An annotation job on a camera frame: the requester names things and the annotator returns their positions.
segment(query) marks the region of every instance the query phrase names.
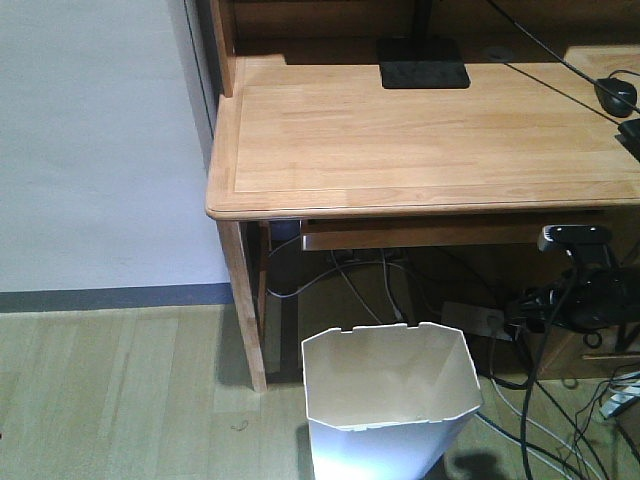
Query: computer mouse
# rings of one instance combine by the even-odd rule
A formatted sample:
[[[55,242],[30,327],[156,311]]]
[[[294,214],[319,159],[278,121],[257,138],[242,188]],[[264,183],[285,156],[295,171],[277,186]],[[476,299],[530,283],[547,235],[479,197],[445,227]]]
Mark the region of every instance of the computer mouse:
[[[618,118],[625,118],[631,115],[631,112],[633,112],[631,105],[627,105],[619,98],[605,92],[600,88],[601,86],[625,99],[631,105],[635,105],[638,100],[636,87],[618,78],[599,78],[596,80],[594,87],[598,101],[605,112]]]

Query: white cable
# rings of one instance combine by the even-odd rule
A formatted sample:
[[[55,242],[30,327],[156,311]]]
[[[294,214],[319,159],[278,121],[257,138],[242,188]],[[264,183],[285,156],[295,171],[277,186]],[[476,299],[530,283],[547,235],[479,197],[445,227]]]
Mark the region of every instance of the white cable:
[[[618,375],[617,377],[613,377],[611,379],[612,382],[619,382],[621,380],[632,380],[634,378],[640,378],[640,371],[624,373],[622,375]]]
[[[360,292],[358,291],[358,289],[354,285],[353,281],[349,278],[349,276],[346,274],[346,272],[340,267],[340,264],[336,260],[336,255],[335,255],[333,250],[330,251],[330,254],[331,254],[331,260],[333,261],[333,264],[338,269],[338,271],[340,272],[340,275],[342,275],[342,278],[347,283],[347,285],[349,286],[349,288],[351,289],[353,294],[356,296],[356,298],[358,300],[360,300],[360,303],[362,304],[364,309],[369,313],[369,315],[371,315],[374,318],[374,320],[376,322],[378,322],[378,324],[384,325],[384,322],[382,320],[380,320],[380,317],[378,317],[378,315],[376,315],[376,313],[371,309],[371,307],[367,304],[365,299],[362,297],[362,295],[360,294]]]
[[[391,285],[389,284],[389,268],[387,267],[387,258],[384,253],[384,248],[380,249],[380,255],[382,256],[382,276],[384,277],[384,290],[387,293],[387,298],[393,309],[393,315],[396,317],[397,322],[405,321],[404,315],[398,306],[393,294],[391,293]]]
[[[511,409],[511,411],[513,413],[515,413],[518,417],[522,417],[522,412],[520,410],[518,410],[518,408],[515,405],[513,405],[509,401],[509,399],[507,397],[504,396],[504,394],[502,393],[502,390],[500,389],[500,387],[496,383],[495,379],[493,378],[494,377],[494,374],[493,374],[493,356],[494,356],[494,352],[495,352],[495,346],[496,346],[496,337],[494,335],[492,337],[491,352],[490,352],[490,357],[489,357],[489,375],[491,376],[491,378],[490,378],[491,384],[493,385],[494,390],[496,391],[496,393],[498,394],[500,399],[505,403],[505,405],[507,405]],[[587,468],[589,468],[589,470],[591,470],[594,473],[594,475],[598,478],[598,480],[603,480],[602,477],[598,474],[598,471],[593,467],[593,465],[591,465],[591,463],[589,463],[584,458],[584,456],[582,455],[581,452],[576,451],[575,448],[571,444],[569,444],[568,442],[564,441],[557,434],[552,432],[550,429],[548,429],[544,425],[536,422],[534,419],[532,419],[529,416],[527,416],[527,422],[529,422],[534,427],[538,428],[539,430],[543,431],[544,433],[546,433],[547,435],[549,435],[550,437],[555,439],[563,447],[565,447],[567,450],[569,450],[571,453],[573,453],[578,459],[580,459],[582,462],[584,462],[584,464],[587,466]]]
[[[339,268],[336,268],[335,266],[323,273],[321,273],[320,275],[316,276],[315,278],[311,279],[309,282],[305,283],[304,285],[302,285],[300,288],[298,288],[297,290],[295,290],[294,292],[291,293],[279,293],[279,292],[275,292],[271,289],[267,289],[267,292],[270,295],[273,295],[276,298],[291,298],[291,297],[295,297],[297,295],[300,295],[302,292],[304,292],[305,290],[307,290],[309,287],[312,287],[313,285],[315,285],[317,282],[319,282],[320,280],[322,280],[325,277],[328,277],[329,275],[332,275],[335,272],[340,272],[340,269],[349,269],[349,268],[353,268],[353,267],[360,267],[360,266],[365,266],[365,265],[381,265],[382,262],[381,261],[358,261],[358,262],[351,262],[351,263],[345,263],[344,265],[340,265]],[[427,307],[427,310],[429,312],[431,312],[432,314],[434,314],[437,317],[440,317],[442,315],[442,312],[440,312],[439,310],[433,308],[428,300],[427,300],[427,296],[424,292],[424,289],[422,288],[422,283],[420,282],[420,279],[417,277],[417,275],[415,273],[413,273],[411,271],[411,269],[405,267],[404,265],[401,265],[399,263],[394,263],[394,262],[387,262],[387,265],[389,267],[394,267],[394,268],[399,268],[400,270],[404,271],[405,273],[407,273],[418,285],[418,288],[420,290],[420,295],[422,297],[422,301],[424,302],[425,306]]]
[[[479,415],[476,415],[476,418],[478,418],[479,420],[482,421],[482,423],[484,423],[487,427],[489,427],[491,430],[493,430],[494,432],[498,433],[500,436],[506,438],[507,440],[509,440],[511,443],[515,443],[516,445],[520,445],[520,442],[518,440],[514,440],[513,438],[509,437],[508,435],[505,435],[503,432],[501,432],[500,430],[498,430],[497,428],[495,428],[493,425],[491,425],[489,422],[487,422],[484,418],[482,418]],[[527,450],[529,450],[529,453],[531,455],[533,455],[535,458],[537,458],[538,460],[540,460],[542,463],[544,463],[546,466],[552,468],[553,470],[555,470],[556,472],[558,472],[560,475],[562,475],[564,478],[566,478],[567,480],[573,480],[573,477],[569,476],[562,468],[558,467],[557,465],[551,463],[551,461],[547,460],[546,458],[544,458],[541,454],[539,454],[538,452],[536,452],[535,450],[533,450],[532,448],[527,447]]]

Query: wooden floor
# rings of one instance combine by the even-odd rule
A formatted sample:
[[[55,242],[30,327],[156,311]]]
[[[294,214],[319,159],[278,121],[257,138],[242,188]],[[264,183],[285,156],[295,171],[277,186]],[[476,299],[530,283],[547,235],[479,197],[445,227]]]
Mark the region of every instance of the wooden floor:
[[[570,411],[594,384],[547,382]],[[483,395],[483,411],[516,432],[490,384]],[[541,395],[532,416],[568,438]],[[0,315],[0,427],[2,480],[313,479],[304,390],[250,390],[232,306]],[[589,438],[612,479],[638,478],[612,425],[596,416]],[[473,419],[427,478],[524,475],[518,447]]]

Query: blue baseboard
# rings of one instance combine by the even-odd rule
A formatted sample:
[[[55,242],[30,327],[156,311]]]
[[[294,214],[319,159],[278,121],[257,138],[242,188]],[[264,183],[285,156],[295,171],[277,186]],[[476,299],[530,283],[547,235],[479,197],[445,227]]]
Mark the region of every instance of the blue baseboard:
[[[0,292],[0,313],[103,310],[233,303],[228,283]]]

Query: wastebasket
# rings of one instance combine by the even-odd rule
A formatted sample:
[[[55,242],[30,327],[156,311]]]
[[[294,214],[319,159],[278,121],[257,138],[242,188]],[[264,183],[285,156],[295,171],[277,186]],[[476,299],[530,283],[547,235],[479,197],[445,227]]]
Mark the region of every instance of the wastebasket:
[[[332,328],[302,359],[316,480],[422,479],[482,404],[454,328]]]

